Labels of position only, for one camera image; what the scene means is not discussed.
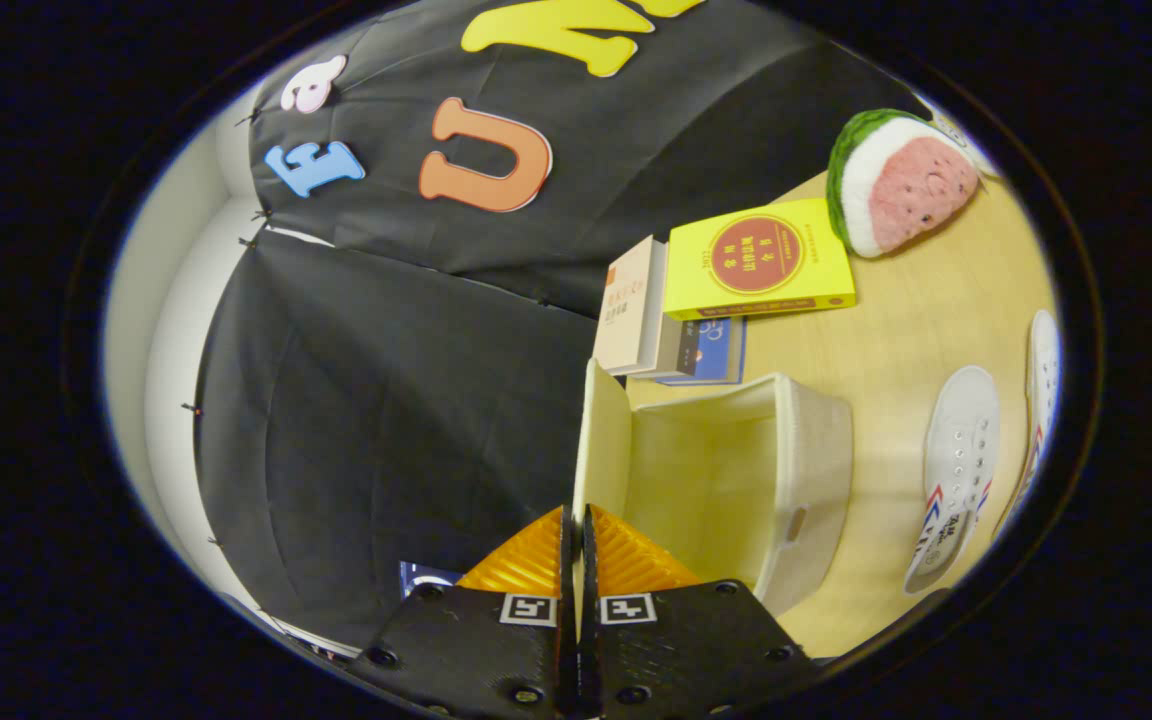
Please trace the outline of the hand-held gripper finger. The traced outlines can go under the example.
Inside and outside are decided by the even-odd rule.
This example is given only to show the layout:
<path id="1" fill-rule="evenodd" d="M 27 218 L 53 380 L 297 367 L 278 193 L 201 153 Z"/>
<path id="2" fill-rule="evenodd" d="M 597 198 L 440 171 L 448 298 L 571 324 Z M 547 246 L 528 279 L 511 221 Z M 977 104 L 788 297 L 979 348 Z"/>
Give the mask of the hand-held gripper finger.
<path id="1" fill-rule="evenodd" d="M 599 719 L 733 719 L 820 669 L 741 579 L 704 582 L 613 511 L 582 523 L 581 698 Z"/>
<path id="2" fill-rule="evenodd" d="M 571 511 L 532 521 L 458 583 L 412 589 L 347 670 L 444 719 L 566 719 L 579 708 Z"/>

